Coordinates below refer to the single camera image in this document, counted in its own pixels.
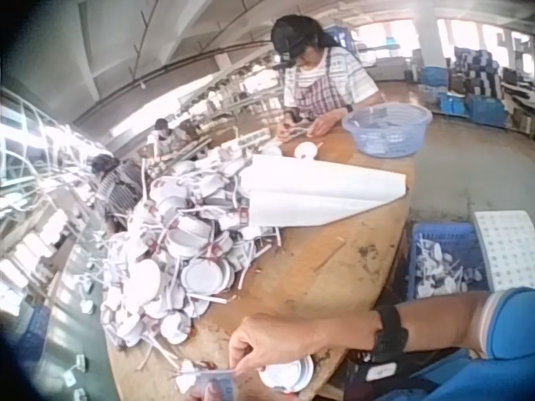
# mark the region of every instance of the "stacked blue crates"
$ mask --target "stacked blue crates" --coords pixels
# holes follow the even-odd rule
[[[439,95],[448,91],[448,70],[440,67],[424,67],[420,71],[421,85],[418,85],[423,100],[438,105]]]
[[[507,111],[500,99],[473,94],[468,97],[466,106],[471,122],[500,128],[505,127]]]
[[[448,86],[448,70],[441,67],[424,67],[421,69],[420,81],[434,88]]]
[[[464,96],[455,96],[453,94],[438,95],[441,112],[448,115],[464,116],[466,114]]]

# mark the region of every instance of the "label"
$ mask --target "label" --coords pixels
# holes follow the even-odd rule
[[[373,366],[369,369],[366,374],[366,381],[372,382],[374,380],[379,380],[380,378],[389,378],[394,376],[395,371],[397,370],[398,365],[396,362],[385,363],[384,365]]]

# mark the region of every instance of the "worker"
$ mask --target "worker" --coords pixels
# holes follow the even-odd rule
[[[361,380],[346,383],[344,400],[534,400],[533,310],[535,291],[515,288],[431,297],[321,320],[246,317],[229,342],[230,366],[242,374],[322,348],[351,348],[371,352],[380,367],[372,372],[359,366]],[[405,377],[397,372],[401,365],[392,363],[402,353],[450,347],[485,357],[471,359],[462,349]]]
[[[182,149],[190,142],[190,136],[183,129],[178,127],[170,129],[166,119],[156,120],[154,130],[147,139],[148,145],[154,145],[155,160],[160,160],[161,156]]]
[[[126,216],[143,197],[141,168],[133,160],[98,155],[91,162],[99,186],[95,209],[109,234],[126,231]]]
[[[302,119],[312,122],[308,136],[325,135],[353,109],[384,102],[359,60],[315,19],[281,17],[273,25],[271,41],[286,67],[279,138],[288,137]]]

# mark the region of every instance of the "wristwatch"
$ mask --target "wristwatch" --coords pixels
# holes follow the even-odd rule
[[[403,353],[409,332],[401,326],[400,313],[395,306],[382,305],[375,311],[380,316],[383,328],[375,332],[372,357],[374,362],[387,362]]]

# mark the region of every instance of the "woman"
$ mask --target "woman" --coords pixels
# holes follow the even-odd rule
[[[141,168],[132,160],[98,155],[91,170],[99,181],[94,207],[110,234],[126,231],[126,218],[143,197]]]
[[[161,156],[169,155],[173,151],[180,150],[191,142],[190,136],[178,127],[169,128],[166,119],[157,119],[154,130],[147,139],[147,144],[154,145],[154,158],[159,160]]]
[[[325,135],[353,108],[384,102],[359,60],[315,19],[281,17],[273,26],[271,41],[287,66],[279,138],[287,137],[302,119],[313,121],[308,136]]]

